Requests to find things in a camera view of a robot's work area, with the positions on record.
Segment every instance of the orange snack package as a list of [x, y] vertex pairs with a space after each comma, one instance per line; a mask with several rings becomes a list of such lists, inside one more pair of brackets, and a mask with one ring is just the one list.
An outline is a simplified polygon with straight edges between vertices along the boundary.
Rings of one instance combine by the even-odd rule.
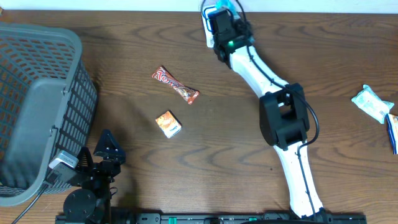
[[161, 128], [167, 138], [173, 137], [181, 130], [181, 124], [174, 118], [170, 111], [162, 114], [156, 119], [157, 125]]

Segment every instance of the white plastic package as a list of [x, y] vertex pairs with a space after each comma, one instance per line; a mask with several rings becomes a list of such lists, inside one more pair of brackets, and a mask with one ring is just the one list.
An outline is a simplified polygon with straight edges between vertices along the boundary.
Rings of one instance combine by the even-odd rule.
[[384, 124], [386, 115], [389, 114], [390, 109], [394, 106], [394, 103], [382, 101], [368, 85], [363, 85], [363, 90], [351, 101], [381, 124]]

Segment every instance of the brown wooden surface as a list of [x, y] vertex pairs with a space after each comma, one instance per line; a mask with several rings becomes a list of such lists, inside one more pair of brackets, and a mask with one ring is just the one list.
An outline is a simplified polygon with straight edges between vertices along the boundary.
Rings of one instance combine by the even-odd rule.
[[[398, 103], [398, 16], [248, 18], [259, 54], [282, 78], [300, 82], [317, 112], [321, 134], [309, 157], [324, 206], [363, 212], [368, 223], [397, 223], [398, 156], [386, 125], [351, 98], [365, 83]], [[94, 149], [108, 128], [127, 151], [113, 205], [165, 213], [288, 209], [279, 158], [259, 130], [258, 99], [206, 47], [199, 13], [4, 11], [0, 21], [64, 27], [80, 36], [83, 61], [99, 85], [88, 146]], [[150, 77], [159, 65], [201, 91], [192, 105]], [[166, 110], [183, 125], [172, 139], [155, 123]], [[53, 223], [68, 193], [44, 195], [21, 223]], [[27, 204], [0, 208], [0, 222], [10, 223]]]

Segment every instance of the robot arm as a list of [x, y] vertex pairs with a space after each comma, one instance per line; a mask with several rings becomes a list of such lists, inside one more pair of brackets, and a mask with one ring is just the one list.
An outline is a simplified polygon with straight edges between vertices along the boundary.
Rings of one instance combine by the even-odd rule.
[[[319, 212], [323, 205], [313, 183], [307, 147], [304, 146], [298, 152], [299, 146], [307, 140], [306, 132], [309, 129], [307, 109], [303, 105], [300, 106], [301, 102], [294, 96], [273, 85], [252, 60], [255, 60], [260, 69], [276, 83], [301, 92], [303, 96], [302, 87], [298, 84], [289, 86], [259, 58], [252, 46], [254, 39], [249, 24], [245, 24], [237, 14], [233, 14], [234, 11], [215, 6], [203, 9], [202, 20], [207, 45], [214, 49], [219, 60], [240, 74], [260, 98], [261, 131], [266, 141], [278, 153], [284, 168], [291, 209], [298, 217], [309, 217], [314, 212]], [[290, 114], [281, 114], [279, 107], [289, 105], [292, 107]]]

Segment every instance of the red candy wrapper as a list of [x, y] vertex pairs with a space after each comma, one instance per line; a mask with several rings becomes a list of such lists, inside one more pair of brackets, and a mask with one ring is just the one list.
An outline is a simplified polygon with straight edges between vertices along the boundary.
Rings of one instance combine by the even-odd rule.
[[200, 94], [198, 90], [186, 87], [175, 79], [163, 66], [160, 66], [156, 72], [152, 75], [152, 78], [156, 80], [169, 84], [175, 91], [177, 91], [189, 105], [193, 103], [196, 97]]

